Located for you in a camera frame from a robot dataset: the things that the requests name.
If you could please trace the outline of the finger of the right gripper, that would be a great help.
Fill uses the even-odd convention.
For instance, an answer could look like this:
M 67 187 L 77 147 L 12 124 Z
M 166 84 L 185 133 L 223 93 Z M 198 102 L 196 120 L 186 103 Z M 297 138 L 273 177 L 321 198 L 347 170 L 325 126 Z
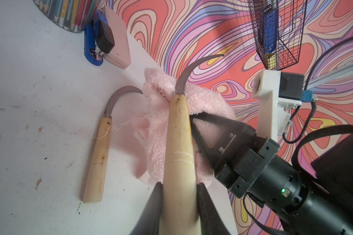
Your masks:
M 249 126 L 209 113 L 190 115 L 192 136 L 209 166 L 218 170 L 249 143 Z

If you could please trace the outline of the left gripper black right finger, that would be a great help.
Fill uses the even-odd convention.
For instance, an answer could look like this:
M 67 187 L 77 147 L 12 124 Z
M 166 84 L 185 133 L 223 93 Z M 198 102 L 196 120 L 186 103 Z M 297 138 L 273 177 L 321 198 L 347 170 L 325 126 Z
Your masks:
M 197 205 L 202 235 L 229 235 L 203 183 L 197 185 Z

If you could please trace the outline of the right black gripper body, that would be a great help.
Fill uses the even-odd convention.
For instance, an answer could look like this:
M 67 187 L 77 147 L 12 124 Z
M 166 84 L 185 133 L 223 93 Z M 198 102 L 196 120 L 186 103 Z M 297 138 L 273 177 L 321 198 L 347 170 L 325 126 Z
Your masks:
M 236 197 L 270 208 L 287 235 L 353 235 L 353 136 L 314 160 L 315 176 L 277 155 L 278 144 L 249 137 L 216 179 Z

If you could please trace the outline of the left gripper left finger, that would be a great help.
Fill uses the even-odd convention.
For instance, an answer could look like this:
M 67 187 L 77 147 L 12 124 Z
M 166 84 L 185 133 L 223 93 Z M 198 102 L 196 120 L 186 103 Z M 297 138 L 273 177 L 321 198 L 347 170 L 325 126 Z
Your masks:
M 158 235 L 163 205 L 163 185 L 156 183 L 130 235 Z

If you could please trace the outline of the wooden handled sickle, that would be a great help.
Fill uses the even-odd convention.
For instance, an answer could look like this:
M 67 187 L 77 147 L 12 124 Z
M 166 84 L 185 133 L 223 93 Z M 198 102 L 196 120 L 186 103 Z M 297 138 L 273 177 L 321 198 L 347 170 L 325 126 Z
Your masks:
M 103 198 L 111 131 L 113 130 L 111 114 L 120 97 L 129 93 L 141 94 L 142 91 L 134 86 L 119 88 L 109 99 L 100 119 L 82 199 L 84 204 L 98 203 Z
M 220 57 L 203 57 L 184 69 L 170 101 L 163 176 L 161 235 L 200 235 L 197 184 L 188 102 L 184 94 L 192 71 L 203 62 Z

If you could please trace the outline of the pink terry rag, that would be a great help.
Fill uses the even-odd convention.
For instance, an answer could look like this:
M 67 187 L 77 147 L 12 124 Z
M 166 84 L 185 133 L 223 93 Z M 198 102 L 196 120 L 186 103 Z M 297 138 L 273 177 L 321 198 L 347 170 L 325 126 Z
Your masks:
M 154 185 L 163 181 L 170 101 L 177 80 L 159 69 L 151 68 L 145 69 L 145 79 L 143 95 L 148 103 L 148 110 L 137 114 L 132 126 L 134 136 L 144 148 L 147 157 L 147 168 L 138 178 L 144 183 Z M 188 82 L 185 96 L 192 115 L 206 112 L 235 119 L 233 109 L 217 92 Z

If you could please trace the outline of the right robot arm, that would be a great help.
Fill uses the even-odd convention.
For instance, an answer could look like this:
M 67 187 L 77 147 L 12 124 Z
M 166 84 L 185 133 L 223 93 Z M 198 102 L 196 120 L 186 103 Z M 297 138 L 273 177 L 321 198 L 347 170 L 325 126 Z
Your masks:
M 277 155 L 277 142 L 260 137 L 245 123 L 208 113 L 190 116 L 196 119 L 224 127 L 215 146 L 209 147 L 191 124 L 215 178 L 234 196 L 249 197 L 279 217 L 282 230 L 258 223 L 261 230 L 271 235 L 353 235 L 353 125 L 309 133 L 288 163 Z M 346 138 L 311 163 L 315 175 L 306 172 L 298 162 L 300 149 L 333 135 Z

